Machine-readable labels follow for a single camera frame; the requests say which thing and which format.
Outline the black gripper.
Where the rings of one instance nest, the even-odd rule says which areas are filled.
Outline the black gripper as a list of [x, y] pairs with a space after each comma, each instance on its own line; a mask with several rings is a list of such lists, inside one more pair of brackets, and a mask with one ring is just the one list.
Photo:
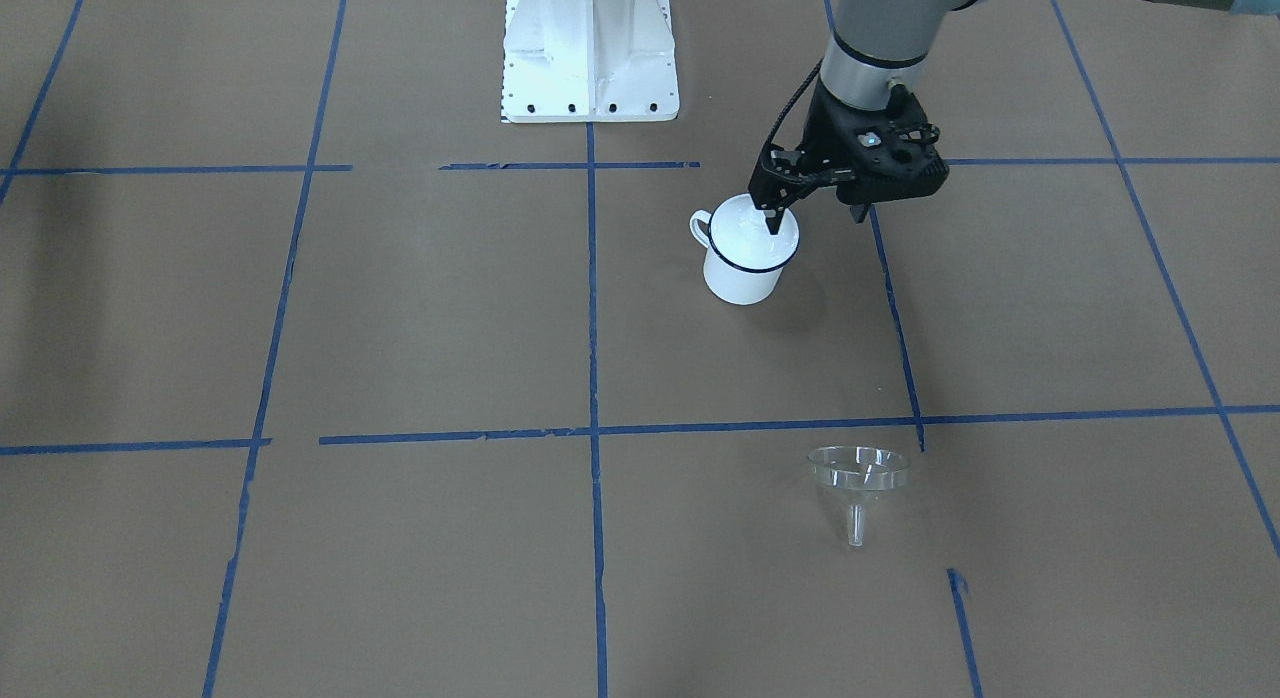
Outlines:
[[[835, 188], [837, 200], [850, 207], [856, 225], [868, 223], [873, 214], [873, 202], [852, 205], [847, 201], [855, 182], [852, 154], [858, 115], [873, 111], [850, 108], [828, 88], [817, 86], [800, 143], [786, 149], [774, 142], [787, 115], [814, 82], [813, 78], [804, 79], [788, 99], [762, 146], [750, 177], [751, 200], [756, 209], [764, 211], [765, 228], [771, 236], [781, 234], [786, 209], [828, 187]], [[887, 109], [892, 110], [901, 104], [901, 79], [888, 79], [887, 87]]]

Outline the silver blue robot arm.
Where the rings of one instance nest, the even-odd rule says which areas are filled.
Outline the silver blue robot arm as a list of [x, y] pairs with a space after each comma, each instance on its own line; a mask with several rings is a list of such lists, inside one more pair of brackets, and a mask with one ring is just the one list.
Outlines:
[[801, 140], [786, 149], [768, 137], [748, 184], [771, 234], [819, 190], [833, 190], [863, 220], [876, 204], [942, 187], [940, 128], [915, 86], [947, 15], [986, 1], [838, 0], [826, 54], [797, 88], [810, 100]]

